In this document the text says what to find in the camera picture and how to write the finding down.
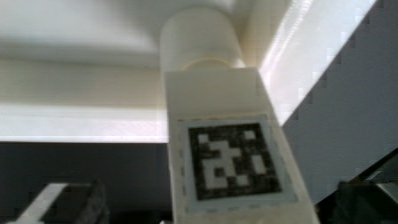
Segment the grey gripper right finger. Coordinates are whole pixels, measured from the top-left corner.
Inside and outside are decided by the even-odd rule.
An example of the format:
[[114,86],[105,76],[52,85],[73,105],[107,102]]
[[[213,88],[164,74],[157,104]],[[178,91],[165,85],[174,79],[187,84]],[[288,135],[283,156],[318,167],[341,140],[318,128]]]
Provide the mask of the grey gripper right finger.
[[336,224],[398,224],[398,156],[340,184]]

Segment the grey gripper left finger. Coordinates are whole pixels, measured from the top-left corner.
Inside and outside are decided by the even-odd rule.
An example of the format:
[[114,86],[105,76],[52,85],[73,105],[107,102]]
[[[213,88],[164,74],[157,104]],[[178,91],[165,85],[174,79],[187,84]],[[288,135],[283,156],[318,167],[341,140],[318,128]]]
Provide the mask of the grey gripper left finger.
[[109,224],[101,183],[50,183],[11,224]]

